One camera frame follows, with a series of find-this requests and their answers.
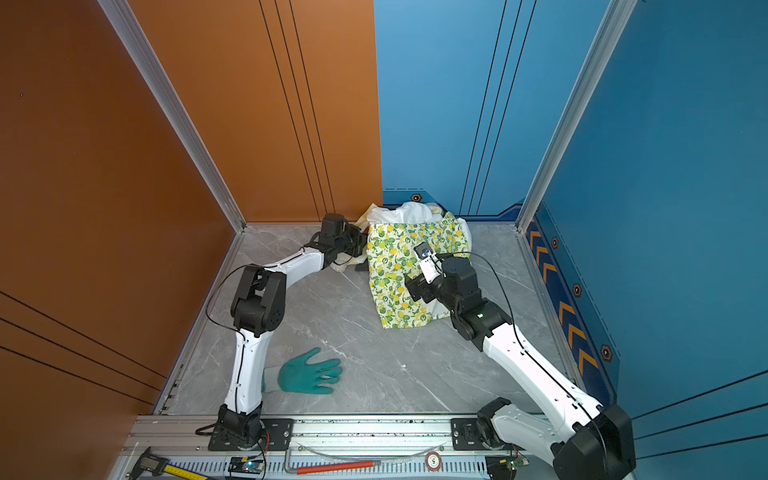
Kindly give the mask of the white cloth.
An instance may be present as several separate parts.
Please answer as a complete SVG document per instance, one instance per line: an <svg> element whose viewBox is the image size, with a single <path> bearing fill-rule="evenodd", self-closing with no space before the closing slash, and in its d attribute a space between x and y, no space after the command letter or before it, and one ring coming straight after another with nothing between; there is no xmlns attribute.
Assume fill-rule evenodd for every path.
<svg viewBox="0 0 768 480"><path fill-rule="evenodd" d="M458 221L462 234L466 237L469 247L473 246L472 234L468 223L464 219L455 217L450 212L445 211L441 206L434 202L418 203L405 202L394 209L371 204L366 212L358 219L362 224L369 226L376 224L384 225L419 225L426 223L435 223L451 216Z"/></svg>

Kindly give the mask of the left green circuit board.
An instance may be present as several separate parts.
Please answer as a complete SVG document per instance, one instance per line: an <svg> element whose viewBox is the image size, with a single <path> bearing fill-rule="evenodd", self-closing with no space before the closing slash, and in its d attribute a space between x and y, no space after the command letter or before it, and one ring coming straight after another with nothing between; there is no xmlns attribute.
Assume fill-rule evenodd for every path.
<svg viewBox="0 0 768 480"><path fill-rule="evenodd" d="M226 473L228 476L264 475L266 473L266 461L256 456L231 457Z"/></svg>

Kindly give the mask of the right green circuit board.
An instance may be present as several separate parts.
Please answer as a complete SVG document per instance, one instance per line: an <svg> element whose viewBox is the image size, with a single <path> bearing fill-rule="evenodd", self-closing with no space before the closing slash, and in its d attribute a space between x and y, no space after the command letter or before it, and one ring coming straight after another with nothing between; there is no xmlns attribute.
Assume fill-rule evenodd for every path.
<svg viewBox="0 0 768 480"><path fill-rule="evenodd" d="M510 471L516 471L530 465L529 459L520 454L504 457L500 460L500 463Z"/></svg>

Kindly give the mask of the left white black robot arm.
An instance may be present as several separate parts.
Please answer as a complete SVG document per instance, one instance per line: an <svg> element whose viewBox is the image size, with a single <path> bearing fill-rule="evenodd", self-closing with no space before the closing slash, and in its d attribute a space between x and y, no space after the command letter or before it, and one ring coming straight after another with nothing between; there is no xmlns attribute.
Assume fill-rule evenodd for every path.
<svg viewBox="0 0 768 480"><path fill-rule="evenodd" d="M196 431L210 438L210 450L249 451L266 446L267 430L261 421L265 392L333 392L332 385L342 373L340 360L312 363L310 359L320 352L314 348L281 367L267 368L268 347L286 312L287 289L334 264L339 256L361 256L365 246L364 230L332 213L297 253L270 265L238 268L242 275L230 307L236 355L229 390L216 422Z"/></svg>

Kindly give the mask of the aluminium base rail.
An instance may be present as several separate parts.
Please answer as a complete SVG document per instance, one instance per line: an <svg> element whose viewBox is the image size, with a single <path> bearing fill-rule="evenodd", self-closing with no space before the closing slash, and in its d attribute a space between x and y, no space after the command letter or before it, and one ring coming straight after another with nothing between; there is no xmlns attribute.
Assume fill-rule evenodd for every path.
<svg viewBox="0 0 768 480"><path fill-rule="evenodd" d="M174 466L208 479L557 479L553 468L520 447L488 447L481 439L474 414L330 414L266 415L266 446L249 451L209 449L210 438L196 431L212 425L211 416L140 416L110 474L126 474L150 448ZM372 469L291 475L283 470L291 451L293 467L362 460L380 460ZM429 472L425 456L435 451L442 469ZM530 465L516 471L500 463L524 455ZM264 475L228 476L231 457L256 456L266 461Z"/></svg>

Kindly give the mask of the right aluminium corner post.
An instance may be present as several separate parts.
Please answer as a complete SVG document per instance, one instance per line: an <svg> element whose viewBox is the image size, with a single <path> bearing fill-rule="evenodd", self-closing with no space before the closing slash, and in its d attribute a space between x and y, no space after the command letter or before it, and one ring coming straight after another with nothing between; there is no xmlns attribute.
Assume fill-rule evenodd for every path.
<svg viewBox="0 0 768 480"><path fill-rule="evenodd" d="M520 210L516 221L520 234L532 222L636 5L637 0L608 3Z"/></svg>

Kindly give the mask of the aluminium corner post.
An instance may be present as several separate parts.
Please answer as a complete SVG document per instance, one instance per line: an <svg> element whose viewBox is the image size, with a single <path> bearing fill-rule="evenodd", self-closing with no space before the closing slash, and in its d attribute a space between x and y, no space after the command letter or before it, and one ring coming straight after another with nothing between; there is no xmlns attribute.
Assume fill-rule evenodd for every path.
<svg viewBox="0 0 768 480"><path fill-rule="evenodd" d="M636 5L637 0L608 3L520 210L516 221L520 234L532 222Z"/></svg>
<svg viewBox="0 0 768 480"><path fill-rule="evenodd" d="M229 224L241 233L247 225L244 215L130 4L119 0L99 0L98 4Z"/></svg>

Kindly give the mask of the yellow black caliper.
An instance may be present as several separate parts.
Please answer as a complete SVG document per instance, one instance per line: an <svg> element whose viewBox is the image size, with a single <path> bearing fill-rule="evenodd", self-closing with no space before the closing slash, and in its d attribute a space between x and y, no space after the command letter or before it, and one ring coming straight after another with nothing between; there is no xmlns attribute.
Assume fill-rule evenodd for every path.
<svg viewBox="0 0 768 480"><path fill-rule="evenodd" d="M143 474L150 474L153 477L170 475L185 480L208 480L205 475L172 465L169 459L153 454L150 448L139 456L126 474L126 478L136 480Z"/></svg>

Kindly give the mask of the left aluminium corner post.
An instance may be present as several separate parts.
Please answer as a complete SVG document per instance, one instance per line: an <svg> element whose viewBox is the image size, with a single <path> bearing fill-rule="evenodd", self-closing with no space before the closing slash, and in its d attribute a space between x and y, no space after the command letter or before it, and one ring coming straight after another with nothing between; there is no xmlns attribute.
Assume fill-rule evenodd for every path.
<svg viewBox="0 0 768 480"><path fill-rule="evenodd" d="M130 4L119 0L99 0L98 4L229 224L241 233L247 225L244 215Z"/></svg>

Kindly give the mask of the red handled hex key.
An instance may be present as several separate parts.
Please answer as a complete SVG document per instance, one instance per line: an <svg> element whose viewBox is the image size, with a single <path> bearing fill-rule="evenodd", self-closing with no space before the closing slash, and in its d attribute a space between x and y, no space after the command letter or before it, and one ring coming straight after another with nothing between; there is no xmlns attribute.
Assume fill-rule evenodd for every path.
<svg viewBox="0 0 768 480"><path fill-rule="evenodd" d="M283 459L283 470L291 475L311 475L329 472L353 471L372 469L381 464L380 460L362 460L352 462L331 463L323 465L312 465L303 467L293 467L291 464L291 451L287 450Z"/></svg>

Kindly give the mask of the green white work glove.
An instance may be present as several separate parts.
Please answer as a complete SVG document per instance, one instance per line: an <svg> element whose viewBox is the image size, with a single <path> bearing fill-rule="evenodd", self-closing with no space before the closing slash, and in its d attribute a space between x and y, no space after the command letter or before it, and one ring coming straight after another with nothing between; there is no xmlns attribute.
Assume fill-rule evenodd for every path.
<svg viewBox="0 0 768 480"><path fill-rule="evenodd" d="M334 392L343 372L340 359L311 363L310 360L321 349L313 348L279 367L268 367L263 371L261 391L281 391L307 395L329 395Z"/></svg>

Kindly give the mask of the green circuit board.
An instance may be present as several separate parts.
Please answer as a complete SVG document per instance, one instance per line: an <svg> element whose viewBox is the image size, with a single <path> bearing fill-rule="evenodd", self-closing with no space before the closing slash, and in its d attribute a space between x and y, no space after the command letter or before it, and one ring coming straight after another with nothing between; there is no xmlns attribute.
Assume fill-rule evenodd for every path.
<svg viewBox="0 0 768 480"><path fill-rule="evenodd" d="M231 457L226 473L228 476L264 475L266 473L266 461L256 456Z"/></svg>
<svg viewBox="0 0 768 480"><path fill-rule="evenodd" d="M504 457L500 460L500 463L510 471L516 471L530 465L529 459L520 454Z"/></svg>

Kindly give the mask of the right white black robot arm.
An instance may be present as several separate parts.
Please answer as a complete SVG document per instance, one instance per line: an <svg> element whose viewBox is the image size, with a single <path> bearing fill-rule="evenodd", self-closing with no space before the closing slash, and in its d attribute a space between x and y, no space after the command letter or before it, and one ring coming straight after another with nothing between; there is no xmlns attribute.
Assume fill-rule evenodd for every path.
<svg viewBox="0 0 768 480"><path fill-rule="evenodd" d="M457 333L500 365L530 396L541 416L498 398L477 414L482 441L515 445L549 464L560 479L627 479L636 467L632 422L617 404L606 406L555 368L516 326L510 307L485 298L466 252L415 249L421 269L406 276L415 301L437 301Z"/></svg>

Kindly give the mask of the lemon print green cloth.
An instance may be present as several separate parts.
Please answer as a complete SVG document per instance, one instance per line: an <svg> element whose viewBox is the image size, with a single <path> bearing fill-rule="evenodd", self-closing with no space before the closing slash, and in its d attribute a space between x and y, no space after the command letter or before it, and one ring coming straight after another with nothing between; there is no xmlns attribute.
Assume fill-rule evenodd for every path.
<svg viewBox="0 0 768 480"><path fill-rule="evenodd" d="M419 225L371 225L367 259L369 286L375 308L385 329L408 329L428 325L449 316L438 301L414 301L404 277L421 273L414 248L428 242L437 253L468 252L472 249L459 223L451 216L435 223Z"/></svg>

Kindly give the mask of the round red white sticker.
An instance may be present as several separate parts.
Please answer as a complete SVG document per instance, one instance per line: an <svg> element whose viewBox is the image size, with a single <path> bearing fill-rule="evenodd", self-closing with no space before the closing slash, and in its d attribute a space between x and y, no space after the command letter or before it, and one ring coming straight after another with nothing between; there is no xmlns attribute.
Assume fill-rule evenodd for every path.
<svg viewBox="0 0 768 480"><path fill-rule="evenodd" d="M435 451L428 452L425 456L425 466L429 472L438 472L442 469L442 457Z"/></svg>

